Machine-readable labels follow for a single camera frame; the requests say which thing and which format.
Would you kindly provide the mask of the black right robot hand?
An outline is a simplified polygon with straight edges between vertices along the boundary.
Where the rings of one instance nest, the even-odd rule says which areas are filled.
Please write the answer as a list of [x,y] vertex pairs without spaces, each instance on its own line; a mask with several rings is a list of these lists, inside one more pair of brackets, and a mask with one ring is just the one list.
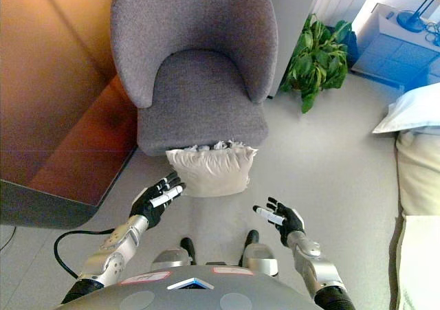
[[281,243],[287,247],[291,232],[305,232],[303,218],[295,211],[273,197],[267,198],[266,208],[254,205],[253,211],[272,224],[280,233]]

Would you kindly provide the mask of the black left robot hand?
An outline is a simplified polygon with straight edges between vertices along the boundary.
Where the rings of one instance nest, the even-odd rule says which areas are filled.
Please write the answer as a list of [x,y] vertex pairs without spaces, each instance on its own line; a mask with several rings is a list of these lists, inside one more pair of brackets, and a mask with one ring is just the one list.
[[141,215],[148,221],[148,229],[154,228],[165,209],[185,190],[176,171],[160,179],[156,184],[143,189],[133,201],[129,216]]

